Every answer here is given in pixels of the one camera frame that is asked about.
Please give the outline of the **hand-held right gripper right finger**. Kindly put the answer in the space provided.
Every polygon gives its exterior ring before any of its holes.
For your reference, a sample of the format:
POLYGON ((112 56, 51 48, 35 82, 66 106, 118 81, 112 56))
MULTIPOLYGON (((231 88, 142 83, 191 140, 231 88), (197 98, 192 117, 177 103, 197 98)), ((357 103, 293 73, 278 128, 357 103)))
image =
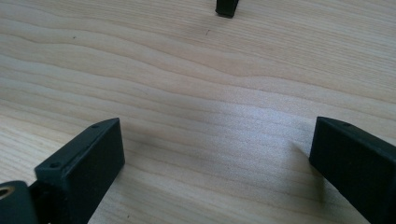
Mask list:
POLYGON ((396 146, 318 117, 309 162, 371 224, 396 224, 396 146))

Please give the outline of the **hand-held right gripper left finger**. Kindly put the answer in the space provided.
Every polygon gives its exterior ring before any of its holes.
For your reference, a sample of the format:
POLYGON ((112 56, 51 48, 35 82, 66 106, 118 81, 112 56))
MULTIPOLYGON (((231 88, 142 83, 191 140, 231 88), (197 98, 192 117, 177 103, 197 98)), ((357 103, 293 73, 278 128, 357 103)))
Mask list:
POLYGON ((119 119, 93 124, 35 168, 40 224, 87 224, 125 163, 119 119))

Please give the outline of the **small black shelf table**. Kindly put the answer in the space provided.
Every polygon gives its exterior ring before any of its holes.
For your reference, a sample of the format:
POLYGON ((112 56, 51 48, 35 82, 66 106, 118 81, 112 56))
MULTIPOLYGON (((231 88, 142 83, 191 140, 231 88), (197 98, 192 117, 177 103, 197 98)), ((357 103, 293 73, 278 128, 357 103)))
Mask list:
POLYGON ((218 15, 232 18, 236 11, 239 0, 217 0, 216 9, 218 15))

